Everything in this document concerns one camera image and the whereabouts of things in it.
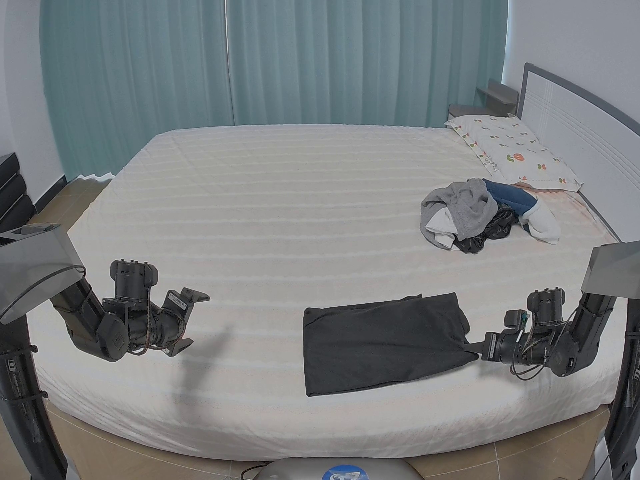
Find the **curtain fold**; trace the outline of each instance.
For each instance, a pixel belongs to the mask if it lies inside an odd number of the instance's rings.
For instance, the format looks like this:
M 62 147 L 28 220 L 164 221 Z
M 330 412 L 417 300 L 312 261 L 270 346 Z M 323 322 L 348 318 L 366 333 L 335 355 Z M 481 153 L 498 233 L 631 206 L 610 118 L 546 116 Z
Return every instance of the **curtain fold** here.
M 42 0 L 51 124 L 68 179 L 118 172 L 154 135 L 231 125 L 224 0 Z
M 442 126 L 501 78 L 507 4 L 227 0 L 236 124 Z
M 442 126 L 500 79 L 508 0 L 42 0 L 65 173 L 241 124 Z

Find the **pillowcase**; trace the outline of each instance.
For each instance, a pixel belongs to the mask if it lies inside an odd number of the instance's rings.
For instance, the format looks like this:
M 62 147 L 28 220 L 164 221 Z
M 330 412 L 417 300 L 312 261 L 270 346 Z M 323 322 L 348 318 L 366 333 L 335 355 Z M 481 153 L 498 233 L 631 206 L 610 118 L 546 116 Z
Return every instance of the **pillowcase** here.
M 475 151 L 492 179 L 528 188 L 578 192 L 582 182 L 516 116 L 469 115 L 445 123 Z

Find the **white headboard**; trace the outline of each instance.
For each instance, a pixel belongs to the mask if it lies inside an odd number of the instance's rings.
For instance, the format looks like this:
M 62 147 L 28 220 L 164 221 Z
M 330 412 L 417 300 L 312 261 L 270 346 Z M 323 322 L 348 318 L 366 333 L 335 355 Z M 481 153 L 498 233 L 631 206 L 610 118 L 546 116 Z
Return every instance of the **white headboard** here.
M 529 63 L 518 117 L 584 181 L 581 196 L 617 238 L 640 240 L 640 124 Z

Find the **blue round sticker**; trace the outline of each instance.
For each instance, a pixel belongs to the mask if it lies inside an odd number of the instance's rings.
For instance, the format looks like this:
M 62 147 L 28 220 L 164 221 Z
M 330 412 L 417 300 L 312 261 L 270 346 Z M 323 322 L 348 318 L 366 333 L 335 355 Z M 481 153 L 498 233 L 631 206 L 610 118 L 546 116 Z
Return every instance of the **blue round sticker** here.
M 369 480 L 369 476 L 357 466 L 341 464 L 329 469 L 322 480 Z

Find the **bed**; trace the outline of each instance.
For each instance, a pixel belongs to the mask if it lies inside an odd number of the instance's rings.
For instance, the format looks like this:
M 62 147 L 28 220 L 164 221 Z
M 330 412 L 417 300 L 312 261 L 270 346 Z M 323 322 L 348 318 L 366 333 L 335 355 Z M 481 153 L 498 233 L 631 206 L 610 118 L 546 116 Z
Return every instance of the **bed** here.
M 585 180 L 585 194 L 540 195 L 560 222 L 558 245 L 519 227 L 478 255 L 440 250 L 423 238 L 419 204 L 430 190 L 487 177 L 452 130 L 274 125 L 156 136 L 69 236 L 100 297 L 113 293 L 109 264 L 119 258 L 156 265 L 157 302 L 182 286 L 209 293 L 211 301 L 196 306 L 188 325 L 186 336 L 195 343 L 174 358 L 148 353 L 110 364 L 76 350 L 47 302 L 28 316 L 40 349 L 35 360 L 42 388 L 60 409 L 108 432 L 231 460 L 450 451 L 611 402 L 624 300 L 616 304 L 596 361 L 568 378 L 544 371 L 521 382 L 507 366 L 474 362 L 410 383 L 305 395 L 306 307 L 455 291 L 470 323 L 467 337 L 477 341 L 503 329 L 504 312 L 524 307 L 535 289 L 563 287 L 569 316 L 592 247 L 615 241 L 616 234 L 634 238 L 624 217 L 637 208 L 603 201 L 607 194 L 599 184 L 609 181 L 596 180 L 589 162 L 620 163 L 624 154 L 633 165 L 640 159 L 640 128 L 608 108 L 601 116 L 593 95 L 565 89 L 564 82 L 528 65 L 518 112 L 558 154 L 564 147 L 584 150 L 580 165 L 571 167 Z M 584 105 L 593 107 L 591 114 L 580 114 Z M 556 121 L 566 115 L 584 117 L 589 132 L 573 121 L 570 132 L 559 127 Z M 616 133 L 604 140 L 603 130 Z M 636 140 L 630 150 L 616 142 L 627 144 L 630 137 Z M 587 151 L 591 143 L 597 154 Z M 637 197 L 640 173 L 622 164 L 622 178 L 614 173 L 612 182 Z

